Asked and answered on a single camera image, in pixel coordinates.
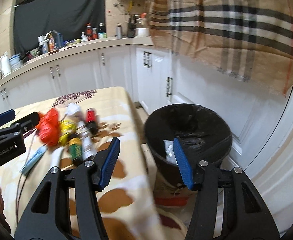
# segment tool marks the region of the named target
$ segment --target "countertop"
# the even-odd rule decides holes
[[[153,46],[151,37],[135,37],[135,38],[123,38],[117,39],[116,37],[110,37],[94,41],[85,41],[78,44],[71,45],[66,48],[62,48],[60,51],[49,55],[48,53],[43,54],[39,57],[29,60],[23,67],[11,72],[4,78],[0,80],[0,86],[4,85],[6,82],[11,79],[27,72],[33,68],[41,66],[45,63],[78,54],[85,51],[90,51],[94,49],[102,49],[113,46],[122,46],[122,45],[146,45]]]

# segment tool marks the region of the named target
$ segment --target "soy sauce bottle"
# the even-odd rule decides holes
[[[93,40],[93,32],[92,32],[92,28],[91,28],[90,23],[88,23],[87,29],[85,31],[85,35],[88,37],[89,41]]]

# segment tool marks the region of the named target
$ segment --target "trash can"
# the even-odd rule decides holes
[[[164,140],[179,136],[189,154],[220,167],[232,145],[226,122],[214,111],[191,104],[174,104],[154,111],[146,120],[144,133],[158,173],[154,188],[157,204],[183,206],[192,194],[184,185],[179,168],[166,160]]]

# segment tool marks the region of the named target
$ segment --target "metal screw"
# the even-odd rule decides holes
[[[93,166],[93,164],[94,164],[93,161],[86,161],[84,165],[87,167],[91,167],[91,166]]]
[[[59,168],[58,168],[58,167],[53,167],[53,168],[50,169],[50,172],[51,172],[52,174],[55,174],[55,173],[57,173],[58,171],[59,171]]]
[[[206,166],[208,166],[208,162],[202,160],[202,161],[199,161],[199,165],[202,166],[202,167],[206,167]]]
[[[240,173],[243,172],[243,170],[242,170],[240,167],[235,167],[235,168],[234,168],[234,171],[235,171],[236,173],[238,173],[238,174],[240,174]]]

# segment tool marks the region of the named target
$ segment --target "blue package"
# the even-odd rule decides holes
[[[43,156],[43,154],[47,151],[48,147],[43,145],[36,150],[35,154],[26,162],[26,164],[22,167],[20,172],[23,175],[27,175],[30,169],[37,163],[37,161]]]

